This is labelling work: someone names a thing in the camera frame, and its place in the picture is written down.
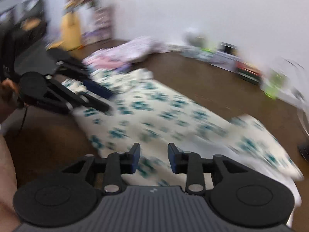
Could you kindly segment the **person left hand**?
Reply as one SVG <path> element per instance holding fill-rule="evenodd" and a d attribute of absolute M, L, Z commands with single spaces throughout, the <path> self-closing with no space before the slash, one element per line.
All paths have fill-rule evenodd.
<path fill-rule="evenodd" d="M 10 79 L 1 82 L 0 122 L 4 122 L 17 108 L 14 95 L 18 94 L 18 85 Z"/>

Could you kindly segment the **person right hand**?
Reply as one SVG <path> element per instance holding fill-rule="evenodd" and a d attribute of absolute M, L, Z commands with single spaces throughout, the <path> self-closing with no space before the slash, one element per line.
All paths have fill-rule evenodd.
<path fill-rule="evenodd" d="M 13 231 L 20 225 L 13 207 L 13 197 L 17 191 L 17 181 L 12 156 L 3 135 L 1 135 L 0 149 L 1 231 Z"/>

